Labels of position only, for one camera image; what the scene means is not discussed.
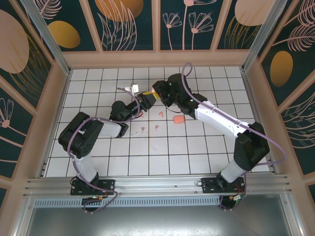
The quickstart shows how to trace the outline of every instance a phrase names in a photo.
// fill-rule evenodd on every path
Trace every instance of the grid floor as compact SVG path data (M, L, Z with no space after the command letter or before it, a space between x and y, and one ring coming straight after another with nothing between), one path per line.
M75 175L70 158L58 144L58 136L79 111L92 117L109 118L114 101L131 102L128 94L116 88L137 83L140 91L149 91L156 81L180 70L180 67L73 70L44 176ZM207 97L223 111L242 121L254 122L238 67L195 67L187 81L193 92ZM170 110L179 111L177 106L171 106ZM143 117L130 123L121 139L98 139L92 160L99 175L218 173L232 160L234 142L212 126L189 116L185 116L185 123L175 124L173 117L178 114L170 110L159 100ZM268 171L267 166L253 169L253 172Z

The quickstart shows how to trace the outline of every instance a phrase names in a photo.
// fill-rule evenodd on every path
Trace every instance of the small white object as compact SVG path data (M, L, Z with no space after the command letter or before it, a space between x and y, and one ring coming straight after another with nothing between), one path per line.
M131 92L134 95L135 93L139 92L139 85L138 84L131 84L130 87L126 86L125 90L128 92Z
M233 199L236 201L236 200L239 200L241 199L241 196L240 195L236 195L235 197L233 197Z

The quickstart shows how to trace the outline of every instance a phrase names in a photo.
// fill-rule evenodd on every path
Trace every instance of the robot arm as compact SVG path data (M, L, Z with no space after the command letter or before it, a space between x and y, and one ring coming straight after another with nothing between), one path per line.
M136 98L140 104L140 111L146 112L154 105L158 96L156 93L145 92L138 94ZM138 107L135 101L128 105L122 101L116 101L112 105L110 120L129 120L137 114L137 110ZM62 145L65 151L67 150L75 130L88 118L90 118L89 115L79 112L62 131L58 138L58 142ZM91 158L91 150L97 138L120 138L126 133L127 129L128 125L126 123L109 123L97 119L90 120L81 128L80 132L74 137L70 147L70 150L74 155L73 161L80 172L80 175L77 175L79 179L84 178L92 185L97 186L98 173L93 166Z
M214 109L210 110L197 103L187 94L183 87L181 74L172 75L167 81L156 82L153 85L153 89L161 97L164 105L169 107L172 104L176 104L185 115L189 115L194 119L208 123L221 131L228 138L235 140L234 160L217 175L216 181L222 190L225 190L239 176L250 171L266 154L269 153L269 146L264 138L251 133L235 123L243 124L264 134L261 124L255 122L250 125L216 108L219 113L236 121L233 123L226 117L215 112ZM198 93L192 95L203 104L215 108L215 106L210 101L207 101L207 98L204 96Z

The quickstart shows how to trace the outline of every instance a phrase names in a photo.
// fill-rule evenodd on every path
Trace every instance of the small pink object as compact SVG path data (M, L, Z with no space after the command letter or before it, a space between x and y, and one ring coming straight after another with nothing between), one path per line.
M185 122L185 117L184 116L175 116L173 117L173 121L175 124L181 124Z

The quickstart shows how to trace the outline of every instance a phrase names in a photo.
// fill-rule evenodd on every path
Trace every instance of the mounting plate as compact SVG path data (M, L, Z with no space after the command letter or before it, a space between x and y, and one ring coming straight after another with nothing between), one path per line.
M115 190L115 180L114 179L99 179L98 184L96 187L108 189L108 190ZM102 196L105 193L100 190L91 189L88 185L82 184L78 180L73 180L71 184L71 196L87 196L87 195L94 195L94 196Z
M202 192L203 193L238 193L238 188L235 186L237 184L243 191L245 191L244 179L238 177L232 184L227 186L225 190L220 189L217 185L217 178L202 178Z

